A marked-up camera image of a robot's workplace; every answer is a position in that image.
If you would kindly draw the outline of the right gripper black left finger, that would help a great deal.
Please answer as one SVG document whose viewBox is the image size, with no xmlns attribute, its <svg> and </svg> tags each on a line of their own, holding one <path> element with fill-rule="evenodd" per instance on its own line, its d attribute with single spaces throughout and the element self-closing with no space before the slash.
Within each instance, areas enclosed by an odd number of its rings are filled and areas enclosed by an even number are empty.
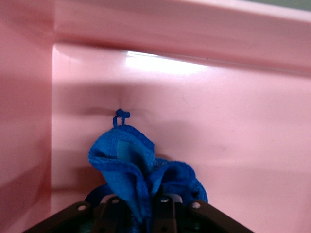
<svg viewBox="0 0 311 233">
<path fill-rule="evenodd" d="M 94 233 L 127 233 L 130 210 L 126 202 L 116 195 L 105 196 L 97 208 L 93 224 Z"/>
</svg>

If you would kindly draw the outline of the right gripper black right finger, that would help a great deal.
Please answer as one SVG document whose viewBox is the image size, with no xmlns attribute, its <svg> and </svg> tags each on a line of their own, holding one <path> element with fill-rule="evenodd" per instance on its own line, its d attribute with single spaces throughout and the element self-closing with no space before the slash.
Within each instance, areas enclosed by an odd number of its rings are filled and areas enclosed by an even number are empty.
<svg viewBox="0 0 311 233">
<path fill-rule="evenodd" d="M 178 233 L 178 208 L 182 198 L 177 194 L 158 193 L 152 202 L 151 233 Z"/>
</svg>

